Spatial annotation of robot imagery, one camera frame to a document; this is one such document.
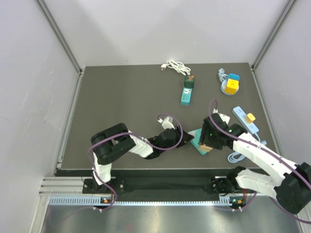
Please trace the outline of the teal triangular power strip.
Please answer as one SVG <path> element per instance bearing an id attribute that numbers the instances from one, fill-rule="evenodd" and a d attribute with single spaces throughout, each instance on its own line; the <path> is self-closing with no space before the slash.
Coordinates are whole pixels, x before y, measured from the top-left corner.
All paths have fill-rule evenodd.
<path id="1" fill-rule="evenodd" d="M 201 154 L 201 155 L 206 155 L 207 153 L 210 152 L 209 151 L 204 151 L 204 150 L 200 150 L 199 149 L 199 139 L 201 136 L 201 128 L 197 129 L 197 130 L 193 130 L 193 131 L 189 131 L 188 134 L 192 135 L 194 137 L 194 139 L 192 139 L 190 142 L 191 144 L 196 148 L 196 150 Z"/>

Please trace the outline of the peach cube plug adapter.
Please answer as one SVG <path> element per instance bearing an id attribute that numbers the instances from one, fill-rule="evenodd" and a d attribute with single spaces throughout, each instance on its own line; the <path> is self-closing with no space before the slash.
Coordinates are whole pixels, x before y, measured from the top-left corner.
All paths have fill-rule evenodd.
<path id="1" fill-rule="evenodd" d="M 200 151 L 203 151 L 203 152 L 206 152 L 206 153 L 210 152 L 213 149 L 212 147 L 209 147 L 209 146 L 207 146 L 205 144 L 199 145 L 198 148 L 199 148 Z"/>

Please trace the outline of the teal rectangular power strip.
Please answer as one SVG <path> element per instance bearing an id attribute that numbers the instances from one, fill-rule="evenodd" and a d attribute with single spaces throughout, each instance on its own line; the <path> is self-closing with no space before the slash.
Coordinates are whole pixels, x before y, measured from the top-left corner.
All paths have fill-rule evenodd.
<path id="1" fill-rule="evenodd" d="M 192 88 L 183 87 L 182 96 L 181 96 L 181 104 L 182 105 L 190 105 Z"/>

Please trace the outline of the round light blue socket base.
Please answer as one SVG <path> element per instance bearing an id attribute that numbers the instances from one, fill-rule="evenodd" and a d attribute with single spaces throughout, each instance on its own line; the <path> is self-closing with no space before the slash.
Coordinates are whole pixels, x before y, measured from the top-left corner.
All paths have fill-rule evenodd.
<path id="1" fill-rule="evenodd" d="M 221 84 L 221 91 L 225 94 L 225 95 L 228 95 L 228 96 L 233 96 L 235 95 L 238 90 L 239 90 L 239 82 L 236 81 L 236 80 L 233 80 L 232 82 L 229 81 L 230 84 L 233 84 L 233 86 L 227 86 L 227 83 L 228 81 L 225 80 L 222 82 Z"/>

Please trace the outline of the yellow cube plug adapter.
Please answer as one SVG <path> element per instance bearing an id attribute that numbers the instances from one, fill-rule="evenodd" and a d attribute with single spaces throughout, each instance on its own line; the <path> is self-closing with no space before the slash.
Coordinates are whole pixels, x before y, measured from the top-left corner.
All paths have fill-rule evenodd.
<path id="1" fill-rule="evenodd" d="M 224 93 L 227 95 L 235 95 L 239 89 L 239 81 L 228 79 L 225 81 Z"/>

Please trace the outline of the dark green plug adapter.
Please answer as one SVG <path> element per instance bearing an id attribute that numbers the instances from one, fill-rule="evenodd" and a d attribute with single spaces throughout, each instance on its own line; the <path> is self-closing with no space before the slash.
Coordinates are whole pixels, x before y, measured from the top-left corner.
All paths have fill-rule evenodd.
<path id="1" fill-rule="evenodd" d="M 193 89 L 194 88 L 194 81 L 195 81 L 195 76 L 194 75 L 185 75 L 184 76 L 184 87 Z"/>

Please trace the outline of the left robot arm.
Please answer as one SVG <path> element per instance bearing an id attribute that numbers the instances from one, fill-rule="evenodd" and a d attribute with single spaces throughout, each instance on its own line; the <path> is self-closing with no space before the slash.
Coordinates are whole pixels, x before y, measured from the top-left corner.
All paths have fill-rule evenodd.
<path id="1" fill-rule="evenodd" d="M 128 152 L 152 160 L 167 150 L 186 145 L 193 139 L 193 135 L 178 126 L 167 128 L 151 138 L 134 136 L 124 123 L 101 131 L 90 139 L 94 158 L 93 186 L 99 192 L 106 192 L 110 188 L 112 163 Z"/>

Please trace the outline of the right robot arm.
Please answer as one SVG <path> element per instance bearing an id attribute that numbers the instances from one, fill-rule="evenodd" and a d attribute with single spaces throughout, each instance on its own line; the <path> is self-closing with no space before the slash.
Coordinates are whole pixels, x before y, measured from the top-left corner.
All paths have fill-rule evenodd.
<path id="1" fill-rule="evenodd" d="M 248 158 L 265 174 L 237 166 L 222 179 L 211 180 L 218 193 L 249 189 L 276 200 L 291 214 L 298 214 L 311 201 L 311 166 L 285 159 L 256 140 L 238 125 L 228 126 L 218 113 L 203 120 L 199 148 L 222 150 L 224 147 Z"/>

